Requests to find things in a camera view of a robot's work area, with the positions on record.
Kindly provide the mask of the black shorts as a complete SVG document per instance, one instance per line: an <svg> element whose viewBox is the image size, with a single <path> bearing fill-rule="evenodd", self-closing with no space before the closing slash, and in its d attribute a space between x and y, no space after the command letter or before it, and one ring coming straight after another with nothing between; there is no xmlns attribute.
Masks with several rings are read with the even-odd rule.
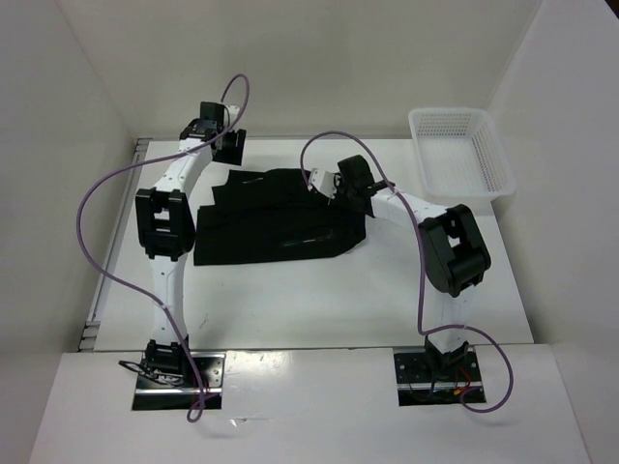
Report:
<svg viewBox="0 0 619 464"><path fill-rule="evenodd" d="M365 215L309 191L299 168L231 170L212 193L197 213L195 266L331 258L367 237Z"/></svg>

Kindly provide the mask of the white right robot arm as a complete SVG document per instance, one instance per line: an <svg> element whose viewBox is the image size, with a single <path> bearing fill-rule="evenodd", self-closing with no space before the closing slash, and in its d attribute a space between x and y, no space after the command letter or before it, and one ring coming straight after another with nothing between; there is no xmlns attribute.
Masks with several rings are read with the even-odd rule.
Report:
<svg viewBox="0 0 619 464"><path fill-rule="evenodd" d="M422 247L424 289L436 296L437 318L424 331L424 366L435 380L445 380L465 356L469 289L480 284L491 265L489 251L473 211L464 204L446 207L389 188L374 180L360 155L338 163L336 199L355 211L411 227Z"/></svg>

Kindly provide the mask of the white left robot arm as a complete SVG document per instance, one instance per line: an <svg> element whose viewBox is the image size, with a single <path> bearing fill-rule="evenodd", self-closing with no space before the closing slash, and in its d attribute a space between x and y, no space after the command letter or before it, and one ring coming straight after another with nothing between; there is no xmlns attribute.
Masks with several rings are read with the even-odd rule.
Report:
<svg viewBox="0 0 619 464"><path fill-rule="evenodd" d="M140 369L174 387L188 383L193 373L185 352L189 335L183 309L184 273L196 235L189 197L211 162L242 162L247 132L234 126L244 111L243 106L202 102L198 117L179 136L178 157L151 188L135 195L138 240L149 259L155 304L162 309Z"/></svg>

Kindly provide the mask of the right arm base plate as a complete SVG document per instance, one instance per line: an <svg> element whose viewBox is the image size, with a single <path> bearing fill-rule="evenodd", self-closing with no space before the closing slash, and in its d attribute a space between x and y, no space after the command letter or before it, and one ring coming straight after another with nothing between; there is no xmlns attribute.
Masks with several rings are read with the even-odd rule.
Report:
<svg viewBox="0 0 619 464"><path fill-rule="evenodd" d="M458 404L465 393L466 404L485 404L482 375L473 349L464 359L442 372L432 371L421 349L394 352L400 407Z"/></svg>

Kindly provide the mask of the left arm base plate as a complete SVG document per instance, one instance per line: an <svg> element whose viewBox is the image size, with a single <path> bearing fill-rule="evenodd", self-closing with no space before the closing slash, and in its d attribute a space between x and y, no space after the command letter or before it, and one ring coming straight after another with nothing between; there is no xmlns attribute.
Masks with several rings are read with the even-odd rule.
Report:
<svg viewBox="0 0 619 464"><path fill-rule="evenodd" d="M205 389L204 409L220 410L225 354L201 353L195 354L193 359ZM124 362L127 369L136 374L133 411L187 411L197 405L199 386L189 366L187 374L182 376L180 373L147 372L144 364Z"/></svg>

